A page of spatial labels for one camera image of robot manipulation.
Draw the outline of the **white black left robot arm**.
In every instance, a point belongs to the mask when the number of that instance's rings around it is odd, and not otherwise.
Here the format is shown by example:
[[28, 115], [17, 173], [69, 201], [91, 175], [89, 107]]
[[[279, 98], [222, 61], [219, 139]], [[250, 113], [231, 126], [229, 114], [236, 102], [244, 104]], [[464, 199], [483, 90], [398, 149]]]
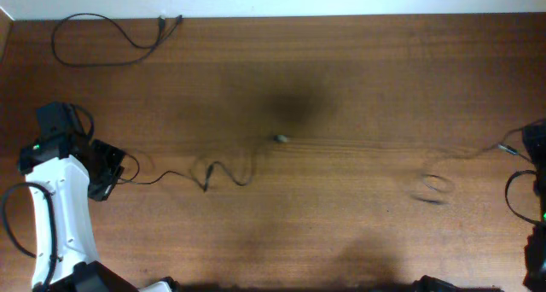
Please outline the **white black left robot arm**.
[[66, 102], [39, 108], [40, 135], [20, 151], [37, 232], [32, 290], [139, 292], [100, 262], [89, 211], [90, 201], [106, 201], [119, 182], [126, 153], [95, 139], [83, 113]]

